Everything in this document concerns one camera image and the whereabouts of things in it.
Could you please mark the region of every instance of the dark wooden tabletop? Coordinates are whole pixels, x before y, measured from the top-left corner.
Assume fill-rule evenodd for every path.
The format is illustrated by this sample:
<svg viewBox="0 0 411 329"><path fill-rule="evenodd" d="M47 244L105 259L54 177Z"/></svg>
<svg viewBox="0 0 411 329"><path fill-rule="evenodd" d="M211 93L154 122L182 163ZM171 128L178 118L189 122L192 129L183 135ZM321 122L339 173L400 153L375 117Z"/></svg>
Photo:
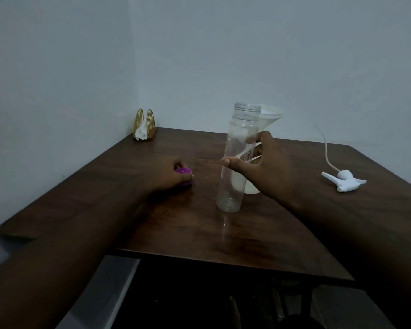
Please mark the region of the dark wooden tabletop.
<svg viewBox="0 0 411 329"><path fill-rule="evenodd" d="M168 128L160 128L151 141L129 136L4 222L0 235L37 238L99 201L155 155L176 154L193 170L193 185L151 198L140 224L116 241L118 254L159 254L352 280L300 221L266 196L245 195L234 214L217 208L225 141L226 134ZM321 177L323 171L335 174L324 160L323 143L279 141L306 180L304 187L411 239L409 183L350 146L332 144L332 164L368 181L357 191L338 193Z"/></svg>

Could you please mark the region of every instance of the white wall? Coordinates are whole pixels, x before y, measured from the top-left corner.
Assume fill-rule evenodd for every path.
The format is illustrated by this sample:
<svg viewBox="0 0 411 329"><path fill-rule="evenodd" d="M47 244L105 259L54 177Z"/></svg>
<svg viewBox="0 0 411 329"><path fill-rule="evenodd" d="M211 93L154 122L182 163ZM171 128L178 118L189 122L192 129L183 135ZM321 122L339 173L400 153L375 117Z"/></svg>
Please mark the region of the white wall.
<svg viewBox="0 0 411 329"><path fill-rule="evenodd" d="M274 136L350 144L411 183L411 0L130 0L140 106L227 132L235 101Z"/></svg>
<svg viewBox="0 0 411 329"><path fill-rule="evenodd" d="M0 223L125 137L134 81L127 0L0 0ZM63 327L109 323L134 265L106 257Z"/></svg>

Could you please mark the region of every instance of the left hand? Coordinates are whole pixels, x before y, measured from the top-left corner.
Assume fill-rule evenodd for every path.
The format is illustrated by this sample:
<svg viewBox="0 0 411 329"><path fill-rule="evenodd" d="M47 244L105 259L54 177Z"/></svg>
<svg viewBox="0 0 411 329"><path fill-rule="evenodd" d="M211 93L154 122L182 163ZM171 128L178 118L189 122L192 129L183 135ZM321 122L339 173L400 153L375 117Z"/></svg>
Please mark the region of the left hand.
<svg viewBox="0 0 411 329"><path fill-rule="evenodd" d="M149 192L171 189L182 182L190 182L192 174L177 173L179 167L186 167L177 156L158 157L143 172L142 182Z"/></svg>

